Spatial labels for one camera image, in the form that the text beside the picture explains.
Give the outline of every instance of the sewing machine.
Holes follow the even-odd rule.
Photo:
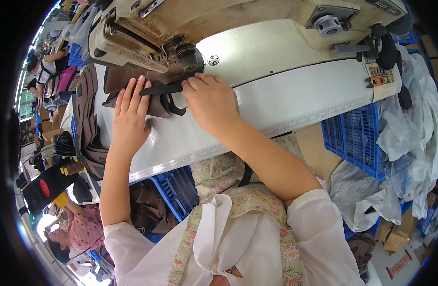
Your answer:
[[[220,75],[236,93],[243,118],[268,136],[400,91],[397,66],[383,69],[376,60],[384,27],[407,14],[401,0],[99,0],[95,5],[101,11],[88,38],[92,62],[160,73],[177,64],[185,73],[201,68]],[[98,85],[104,69],[97,66]],[[387,82],[367,88],[372,76]],[[102,106],[102,90],[95,112],[101,142],[108,146],[113,109]],[[187,107],[180,92],[170,100]],[[153,128],[132,161],[130,182],[227,151],[189,112],[156,117]]]

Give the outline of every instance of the woman in pink shirt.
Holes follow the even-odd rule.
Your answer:
[[[65,210],[68,212],[67,231],[57,229],[49,233],[48,242],[51,249],[64,251],[72,247],[86,251],[104,245],[103,225],[98,207],[83,209],[70,200]]]

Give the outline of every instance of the yellow object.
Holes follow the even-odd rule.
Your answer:
[[[69,201],[70,198],[68,197],[68,193],[67,191],[64,191],[55,198],[54,203],[56,203],[59,208],[63,209]]]

